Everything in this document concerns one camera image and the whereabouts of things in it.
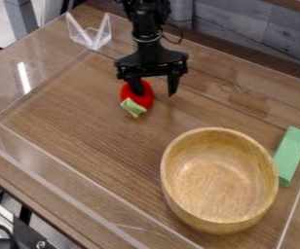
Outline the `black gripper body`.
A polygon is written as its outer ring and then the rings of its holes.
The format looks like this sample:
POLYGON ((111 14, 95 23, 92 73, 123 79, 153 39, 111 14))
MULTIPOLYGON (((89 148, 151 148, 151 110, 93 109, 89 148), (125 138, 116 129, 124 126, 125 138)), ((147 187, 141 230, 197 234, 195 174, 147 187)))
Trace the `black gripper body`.
POLYGON ((167 49, 135 51, 115 61, 119 80, 165 76, 176 81, 187 73, 188 55, 167 49))

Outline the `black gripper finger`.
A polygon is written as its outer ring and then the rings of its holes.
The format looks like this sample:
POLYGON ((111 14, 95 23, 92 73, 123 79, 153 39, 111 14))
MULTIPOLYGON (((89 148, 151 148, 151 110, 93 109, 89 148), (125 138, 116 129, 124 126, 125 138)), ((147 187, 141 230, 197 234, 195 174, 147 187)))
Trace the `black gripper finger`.
POLYGON ((172 96, 176 93, 177 84, 179 84, 179 74, 168 74, 167 75, 167 83, 168 83, 168 96, 172 96))
POLYGON ((125 81, 127 81, 128 87, 131 89, 131 92, 135 95, 140 96, 144 92, 140 78, 139 77, 128 77, 125 81))

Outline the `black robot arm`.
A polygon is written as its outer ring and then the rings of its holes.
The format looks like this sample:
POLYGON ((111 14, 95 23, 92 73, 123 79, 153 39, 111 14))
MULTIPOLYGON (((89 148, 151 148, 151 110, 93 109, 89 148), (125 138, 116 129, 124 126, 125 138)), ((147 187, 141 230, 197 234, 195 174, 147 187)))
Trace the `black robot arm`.
POLYGON ((168 96, 176 93, 179 77, 187 73, 188 54, 168 50, 160 39, 164 37, 163 25, 171 13, 169 0, 120 0, 124 14, 131 22, 131 38, 136 50, 115 60, 116 77, 124 80, 131 92, 144 93, 141 79, 165 76, 168 96))

